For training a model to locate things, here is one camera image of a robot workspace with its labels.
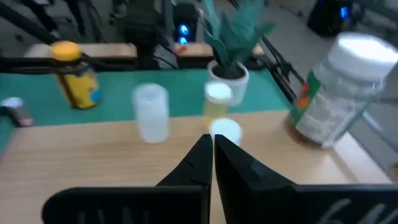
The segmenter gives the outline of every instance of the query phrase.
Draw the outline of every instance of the green leaves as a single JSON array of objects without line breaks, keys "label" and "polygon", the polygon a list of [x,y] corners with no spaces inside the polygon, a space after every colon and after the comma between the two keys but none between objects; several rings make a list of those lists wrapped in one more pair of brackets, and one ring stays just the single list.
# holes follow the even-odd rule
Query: green leaves
[{"label": "green leaves", "polygon": [[213,0],[204,0],[209,18],[205,21],[205,42],[214,51],[216,61],[231,76],[238,63],[245,62],[252,54],[261,35],[271,33],[274,23],[265,23],[259,28],[257,19],[264,10],[263,0],[242,0],[242,6],[232,18],[216,15]]}]

